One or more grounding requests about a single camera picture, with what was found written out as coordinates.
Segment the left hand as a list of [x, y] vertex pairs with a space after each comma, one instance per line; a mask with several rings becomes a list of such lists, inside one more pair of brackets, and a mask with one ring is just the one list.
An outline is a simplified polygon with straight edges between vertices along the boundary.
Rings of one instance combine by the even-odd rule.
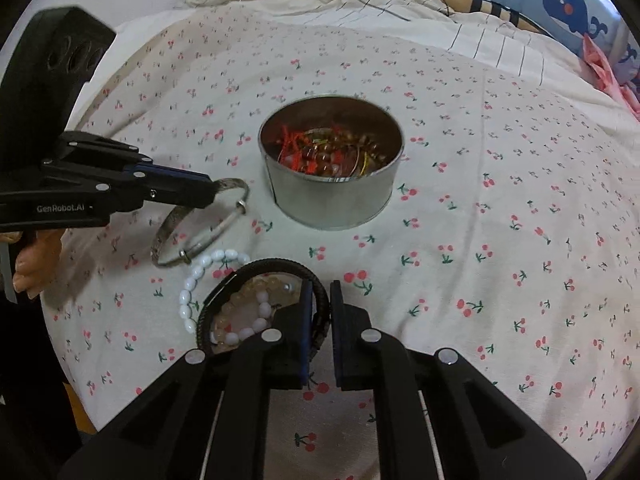
[[62, 252], [64, 230], [38, 231], [18, 254], [12, 278], [13, 288], [36, 298], [53, 280]]

